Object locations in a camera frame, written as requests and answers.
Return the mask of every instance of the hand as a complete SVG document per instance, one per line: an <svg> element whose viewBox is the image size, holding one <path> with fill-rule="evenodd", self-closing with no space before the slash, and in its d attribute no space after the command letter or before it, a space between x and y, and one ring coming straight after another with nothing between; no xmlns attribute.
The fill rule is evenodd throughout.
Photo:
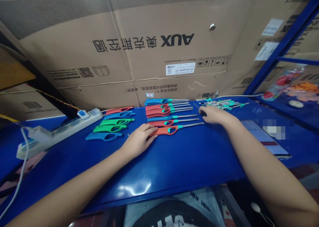
<svg viewBox="0 0 319 227"><path fill-rule="evenodd" d="M213 106L201 106L198 110L199 114L204 111L207 116L203 116L203 120L207 123L211 124L221 124L224 125L226 123L231 123L235 121L237 118L232 114L224 111L223 109L219 109Z"/></svg>
<svg viewBox="0 0 319 227"><path fill-rule="evenodd" d="M157 135L154 135L148 138L149 135L157 129L157 127L154 127L151 124L142 124L129 136L129 138L121 147L121 150L123 150L125 154L128 154L132 158L139 156L157 137Z"/></svg>

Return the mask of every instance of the phone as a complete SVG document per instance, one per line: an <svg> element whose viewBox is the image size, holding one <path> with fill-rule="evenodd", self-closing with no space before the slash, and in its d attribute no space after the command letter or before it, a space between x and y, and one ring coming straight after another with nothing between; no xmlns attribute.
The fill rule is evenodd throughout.
<svg viewBox="0 0 319 227"><path fill-rule="evenodd" d="M240 122L277 158L287 159L292 157L280 144L278 144L274 137L261 128L254 120L241 120Z"/></svg>

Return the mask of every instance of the plug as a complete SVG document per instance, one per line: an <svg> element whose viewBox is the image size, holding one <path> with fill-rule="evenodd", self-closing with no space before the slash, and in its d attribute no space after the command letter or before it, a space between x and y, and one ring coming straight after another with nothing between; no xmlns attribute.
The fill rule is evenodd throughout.
<svg viewBox="0 0 319 227"><path fill-rule="evenodd" d="M81 117L81 119L86 119L86 118L88 118L88 117L90 117L90 115L85 111L85 110L80 110L80 111L78 111L77 112L77 115L79 116L79 117Z"/></svg>
<svg viewBox="0 0 319 227"><path fill-rule="evenodd" d="M28 137L41 143L47 142L53 138L52 132L42 126L37 126L35 128L27 127L27 130L29 131Z"/></svg>

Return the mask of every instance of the blue metal frame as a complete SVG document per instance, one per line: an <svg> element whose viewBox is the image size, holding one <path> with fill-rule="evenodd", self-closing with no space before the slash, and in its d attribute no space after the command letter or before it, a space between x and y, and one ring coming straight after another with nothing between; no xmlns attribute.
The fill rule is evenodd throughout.
<svg viewBox="0 0 319 227"><path fill-rule="evenodd" d="M294 62L301 63L306 65L319 66L319 61L316 60L307 60L307 59L299 59L299 58L288 58L288 57L277 57L277 61L286 61L286 62Z"/></svg>
<svg viewBox="0 0 319 227"><path fill-rule="evenodd" d="M289 51L299 36L309 26L311 21L316 17L319 12L319 0L310 0L301 14L298 16L289 31L283 37L275 51L265 62L259 73L252 80L244 95L253 95L262 82L267 78L270 72L276 67L279 61L303 63L308 65L319 65L319 61L304 60L295 58L286 58L284 55Z"/></svg>

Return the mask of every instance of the white power strip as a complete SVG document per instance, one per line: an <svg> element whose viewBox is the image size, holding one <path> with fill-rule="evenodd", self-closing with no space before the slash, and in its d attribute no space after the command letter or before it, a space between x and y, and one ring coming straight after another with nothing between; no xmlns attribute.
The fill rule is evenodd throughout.
<svg viewBox="0 0 319 227"><path fill-rule="evenodd" d="M100 120L104 115L102 112L95 108L88 112L89 116L88 118L82 120L81 118L74 119L72 122L67 123L58 129L52 131L53 138L45 143L38 142L36 140L30 139L29 144L29 154L28 159L37 155L38 153L48 149L49 147L55 145L56 143L59 143L60 141L68 138L69 136L72 136L73 134L77 133L78 131L82 130L83 128L91 125L92 123ZM26 156L26 150L27 146L26 143L21 143L18 146L17 151L17 158L24 160Z"/></svg>

